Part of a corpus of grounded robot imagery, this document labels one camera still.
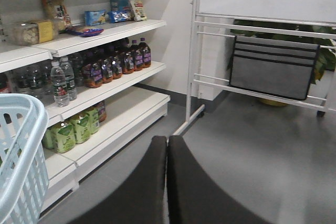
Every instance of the black stripe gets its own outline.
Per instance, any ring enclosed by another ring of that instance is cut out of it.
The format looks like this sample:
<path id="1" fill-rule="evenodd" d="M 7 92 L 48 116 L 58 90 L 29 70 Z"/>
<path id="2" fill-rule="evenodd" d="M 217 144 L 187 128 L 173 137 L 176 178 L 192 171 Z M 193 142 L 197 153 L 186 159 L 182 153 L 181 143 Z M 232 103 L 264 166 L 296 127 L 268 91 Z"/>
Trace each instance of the black stripe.
<path id="1" fill-rule="evenodd" d="M 287 64 L 287 65 L 295 65 L 295 66 L 302 66 L 302 67 L 314 67 L 313 64 L 301 64 L 301 63 L 294 63 L 294 62 L 288 62 L 288 61 L 279 61 L 279 60 L 269 60 L 269 59 L 259 59 L 259 58 L 253 58 L 249 56 L 243 56 L 243 55 L 234 55 L 234 57 L 240 57 L 245 59 L 252 59 L 252 60 L 260 60 L 260 61 L 269 61 L 274 63 L 280 63 L 280 64 Z"/>
<path id="2" fill-rule="evenodd" d="M 283 48 L 283 49 L 292 49 L 292 50 L 300 50 L 300 51 L 307 51 L 307 52 L 315 52 L 316 49 L 308 49 L 308 48 L 301 48 L 301 47 L 288 47 L 288 46 L 276 46 L 276 45 L 267 45 L 261 43 L 254 43 L 254 42 L 244 42 L 244 41 L 236 41 L 237 44 L 245 44 L 245 45 L 253 45 L 253 46 L 262 46 L 262 47 L 274 47 L 274 48 Z"/>
<path id="3" fill-rule="evenodd" d="M 297 56 L 297 55 L 288 55 L 288 54 L 278 54 L 274 52 L 262 52 L 262 51 L 256 51 L 256 50 L 249 50 L 249 49 L 242 49 L 242 48 L 235 48 L 235 50 L 238 51 L 244 51 L 244 52 L 254 52 L 256 54 L 261 55 L 274 55 L 274 56 L 284 56 L 284 57 L 291 57 L 291 58 L 298 58 L 298 59 L 305 59 L 305 60 L 311 60 L 314 61 L 314 58 L 307 57 L 307 56 Z"/>

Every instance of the white wall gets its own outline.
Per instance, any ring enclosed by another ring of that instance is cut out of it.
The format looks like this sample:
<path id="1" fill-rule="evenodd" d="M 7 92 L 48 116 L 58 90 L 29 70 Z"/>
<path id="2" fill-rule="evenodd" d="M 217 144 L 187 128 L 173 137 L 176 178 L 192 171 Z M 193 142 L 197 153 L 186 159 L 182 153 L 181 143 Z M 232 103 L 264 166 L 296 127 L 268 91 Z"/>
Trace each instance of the white wall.
<path id="1" fill-rule="evenodd" d="M 167 69 L 144 83 L 186 94 L 192 0 L 142 1 L 148 18 L 167 22 L 166 27 L 146 34 L 153 60 L 166 63 Z"/>

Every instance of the bottle cap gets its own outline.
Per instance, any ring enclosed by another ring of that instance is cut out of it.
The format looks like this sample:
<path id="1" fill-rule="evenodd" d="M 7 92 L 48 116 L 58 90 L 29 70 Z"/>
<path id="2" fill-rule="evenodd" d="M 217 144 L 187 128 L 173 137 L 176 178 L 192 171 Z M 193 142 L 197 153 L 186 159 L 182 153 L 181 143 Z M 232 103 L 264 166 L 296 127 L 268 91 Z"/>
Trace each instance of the bottle cap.
<path id="1" fill-rule="evenodd" d="M 55 67 L 55 66 L 59 66 L 59 62 L 58 62 L 58 60 L 53 60 L 53 61 L 51 62 L 51 65 L 52 65 L 53 67 Z"/>

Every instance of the caster wheel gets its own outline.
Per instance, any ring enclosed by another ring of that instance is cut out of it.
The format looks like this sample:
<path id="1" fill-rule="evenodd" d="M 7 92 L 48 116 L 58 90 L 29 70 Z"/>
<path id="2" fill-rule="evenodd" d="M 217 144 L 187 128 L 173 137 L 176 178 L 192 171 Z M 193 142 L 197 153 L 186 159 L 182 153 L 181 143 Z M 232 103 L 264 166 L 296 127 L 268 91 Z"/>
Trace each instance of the caster wheel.
<path id="1" fill-rule="evenodd" d="M 200 114 L 198 114 L 197 118 L 202 118 L 204 116 L 204 111 L 202 111 Z"/>
<path id="2" fill-rule="evenodd" d="M 325 115 L 324 111 L 318 111 L 317 114 L 316 114 L 316 116 L 319 117 L 319 118 L 324 117 L 324 115 Z"/>

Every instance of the green beverage can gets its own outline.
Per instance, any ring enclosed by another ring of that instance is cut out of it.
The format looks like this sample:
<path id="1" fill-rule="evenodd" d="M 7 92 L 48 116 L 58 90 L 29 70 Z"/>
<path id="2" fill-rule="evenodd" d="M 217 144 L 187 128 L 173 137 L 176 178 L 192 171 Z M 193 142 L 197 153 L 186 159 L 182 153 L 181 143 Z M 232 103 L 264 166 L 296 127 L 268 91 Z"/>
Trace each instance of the green beverage can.
<path id="1" fill-rule="evenodd" d="M 68 121 L 60 122 L 52 126 L 51 132 L 54 136 L 54 149 L 58 153 L 64 153 L 76 144 L 74 127 Z"/>
<path id="2" fill-rule="evenodd" d="M 89 107 L 83 111 L 89 117 L 89 131 L 91 134 L 95 134 L 99 129 L 99 115 L 98 110 L 95 107 Z"/>
<path id="3" fill-rule="evenodd" d="M 78 113 L 70 118 L 74 126 L 76 144 L 81 144 L 90 138 L 89 116 L 85 113 Z"/>
<path id="4" fill-rule="evenodd" d="M 53 134 L 51 132 L 51 127 L 46 130 L 44 136 L 42 138 L 42 146 L 46 149 L 53 149 L 54 148 L 54 140 Z"/>

